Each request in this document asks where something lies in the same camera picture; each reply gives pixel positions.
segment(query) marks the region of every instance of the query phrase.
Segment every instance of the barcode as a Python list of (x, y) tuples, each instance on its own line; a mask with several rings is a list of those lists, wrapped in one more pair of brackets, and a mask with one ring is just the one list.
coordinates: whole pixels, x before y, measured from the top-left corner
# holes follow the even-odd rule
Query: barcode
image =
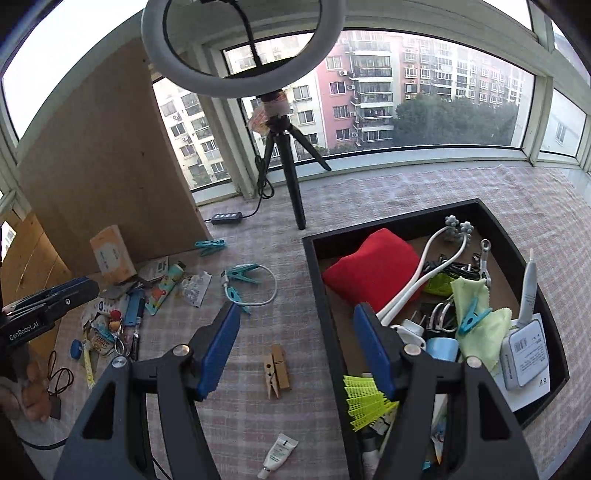
[(521, 352), (527, 346), (527, 341), (523, 338), (515, 344), (515, 353)]

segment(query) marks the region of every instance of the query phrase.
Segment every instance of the red cloth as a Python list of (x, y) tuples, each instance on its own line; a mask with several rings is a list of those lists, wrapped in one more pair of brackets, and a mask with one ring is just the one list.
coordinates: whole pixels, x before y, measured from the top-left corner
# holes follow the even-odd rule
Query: red cloth
[(408, 283), (419, 260), (408, 243), (382, 228), (367, 237), (354, 254), (327, 268), (322, 278), (351, 306), (366, 301), (377, 313)]

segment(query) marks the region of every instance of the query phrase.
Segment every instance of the white charger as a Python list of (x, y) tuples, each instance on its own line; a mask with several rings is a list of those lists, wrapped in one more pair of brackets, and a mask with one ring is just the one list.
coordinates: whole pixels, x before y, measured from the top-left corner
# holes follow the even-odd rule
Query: white charger
[(525, 386), (548, 366), (548, 348), (540, 322), (534, 317), (501, 344), (501, 367), (507, 390)]

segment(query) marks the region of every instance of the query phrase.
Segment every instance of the light green cloth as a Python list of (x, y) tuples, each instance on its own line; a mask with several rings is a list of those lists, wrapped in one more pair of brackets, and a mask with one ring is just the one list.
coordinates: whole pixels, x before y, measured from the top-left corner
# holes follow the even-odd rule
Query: light green cloth
[[(456, 306), (458, 325), (466, 315), (474, 297), (476, 314), (484, 312), (489, 307), (489, 293), (484, 278), (467, 280), (459, 277), (452, 282), (453, 302)], [(456, 333), (456, 340), (460, 343), (460, 350), (464, 358), (477, 356), (490, 372), (499, 361), (501, 343), (511, 328), (511, 309), (499, 309), (490, 312), (478, 325), (465, 335)]]

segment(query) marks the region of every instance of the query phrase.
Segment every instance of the blue gripper pad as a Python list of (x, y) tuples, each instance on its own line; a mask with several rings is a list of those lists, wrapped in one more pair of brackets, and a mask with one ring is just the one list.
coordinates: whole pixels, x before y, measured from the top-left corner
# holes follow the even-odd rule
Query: blue gripper pad
[(209, 329), (209, 344), (205, 345), (206, 350), (201, 359), (201, 379), (197, 385), (197, 395), (201, 400), (217, 388), (240, 329), (240, 312), (241, 308), (235, 303), (224, 305), (213, 323), (205, 327)]
[[(373, 316), (375, 320), (371, 321), (370, 316)], [(380, 339), (382, 335), (376, 332), (377, 328), (384, 330), (389, 330), (389, 328), (380, 324), (375, 313), (367, 304), (359, 304), (355, 307), (353, 311), (353, 326), (355, 327), (355, 334), (363, 349), (369, 369), (374, 376), (376, 387), (378, 387), (378, 390), (387, 399), (392, 400), (396, 392), (396, 387), (392, 380), (391, 361)]]

